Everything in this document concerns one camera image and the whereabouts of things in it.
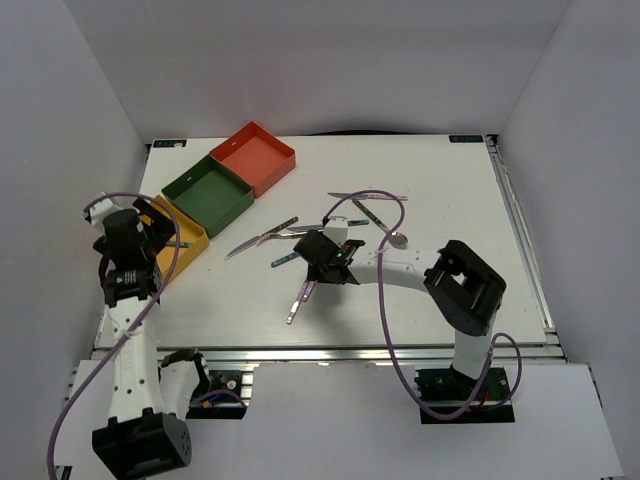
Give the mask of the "green handled spoon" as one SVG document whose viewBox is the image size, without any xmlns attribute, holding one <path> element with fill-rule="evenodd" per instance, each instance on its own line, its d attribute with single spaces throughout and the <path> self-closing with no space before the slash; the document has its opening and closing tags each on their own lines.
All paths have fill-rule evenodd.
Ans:
<svg viewBox="0 0 640 480">
<path fill-rule="evenodd" d="M 190 248 L 193 245 L 191 242 L 176 242 L 176 241 L 168 241 L 166 243 L 166 247 L 178 247 L 178 248 Z"/>
</svg>

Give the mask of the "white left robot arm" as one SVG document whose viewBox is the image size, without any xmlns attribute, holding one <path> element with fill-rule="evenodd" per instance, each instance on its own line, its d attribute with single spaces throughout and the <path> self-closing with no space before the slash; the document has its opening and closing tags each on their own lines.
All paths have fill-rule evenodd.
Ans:
<svg viewBox="0 0 640 480">
<path fill-rule="evenodd" d="M 86 219 L 101 233 L 99 279 L 113 332 L 114 380 L 106 426 L 92 448 L 117 479 L 148 479 L 188 466 L 191 399 L 205 396 L 211 374 L 196 348 L 157 357 L 159 294 L 170 278 L 157 256 L 176 233 L 170 213 L 138 198 L 125 208 L 111 198 Z"/>
</svg>

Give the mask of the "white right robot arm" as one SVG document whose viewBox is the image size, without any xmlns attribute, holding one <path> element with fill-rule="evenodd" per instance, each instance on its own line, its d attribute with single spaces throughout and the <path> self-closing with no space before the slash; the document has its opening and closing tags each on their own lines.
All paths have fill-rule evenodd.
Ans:
<svg viewBox="0 0 640 480">
<path fill-rule="evenodd" d="M 468 245 L 450 240 L 436 252 L 369 248 L 362 240 L 341 244 L 312 230 L 294 246 L 308 264 L 307 279 L 333 285 L 387 285 L 428 294 L 454 329 L 451 384 L 461 397 L 484 391 L 484 371 L 505 280 Z"/>
</svg>

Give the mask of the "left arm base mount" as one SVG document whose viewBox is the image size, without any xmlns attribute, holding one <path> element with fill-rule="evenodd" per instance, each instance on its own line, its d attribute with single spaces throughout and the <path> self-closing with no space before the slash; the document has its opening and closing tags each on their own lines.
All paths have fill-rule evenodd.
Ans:
<svg viewBox="0 0 640 480">
<path fill-rule="evenodd" d="M 160 391 L 168 413 L 182 420 L 241 420 L 241 370 L 211 369 L 197 348 L 166 355 L 159 365 Z"/>
</svg>

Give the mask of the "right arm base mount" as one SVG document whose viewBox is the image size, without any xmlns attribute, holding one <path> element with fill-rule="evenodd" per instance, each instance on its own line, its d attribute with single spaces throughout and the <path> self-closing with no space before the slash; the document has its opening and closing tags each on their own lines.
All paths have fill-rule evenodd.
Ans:
<svg viewBox="0 0 640 480">
<path fill-rule="evenodd" d="M 450 415 L 463 406 L 475 382 L 463 380 L 452 368 L 420 369 L 414 377 L 419 398 L 440 415 Z M 515 413 L 508 399 L 510 385 L 502 367 L 491 367 L 474 401 L 452 424 L 514 423 Z"/>
</svg>

